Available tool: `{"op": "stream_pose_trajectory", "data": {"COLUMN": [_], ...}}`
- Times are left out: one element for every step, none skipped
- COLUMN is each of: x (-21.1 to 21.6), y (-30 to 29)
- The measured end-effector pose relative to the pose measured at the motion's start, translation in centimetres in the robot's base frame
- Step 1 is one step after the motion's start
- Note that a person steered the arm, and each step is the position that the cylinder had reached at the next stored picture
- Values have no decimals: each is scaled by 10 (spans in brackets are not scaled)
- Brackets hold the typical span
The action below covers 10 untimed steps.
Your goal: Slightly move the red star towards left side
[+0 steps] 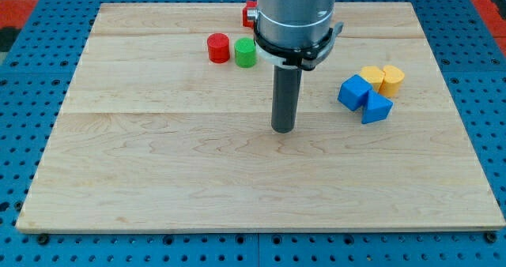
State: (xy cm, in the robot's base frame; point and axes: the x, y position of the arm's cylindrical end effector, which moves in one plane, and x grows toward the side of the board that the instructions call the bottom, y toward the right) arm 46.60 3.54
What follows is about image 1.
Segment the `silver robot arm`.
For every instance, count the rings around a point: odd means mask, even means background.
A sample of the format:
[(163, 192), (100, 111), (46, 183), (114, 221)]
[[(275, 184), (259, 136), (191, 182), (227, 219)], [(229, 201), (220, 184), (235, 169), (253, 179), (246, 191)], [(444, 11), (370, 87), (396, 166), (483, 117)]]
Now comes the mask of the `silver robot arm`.
[(316, 45), (329, 32), (335, 0), (257, 0), (257, 33), (282, 48)]

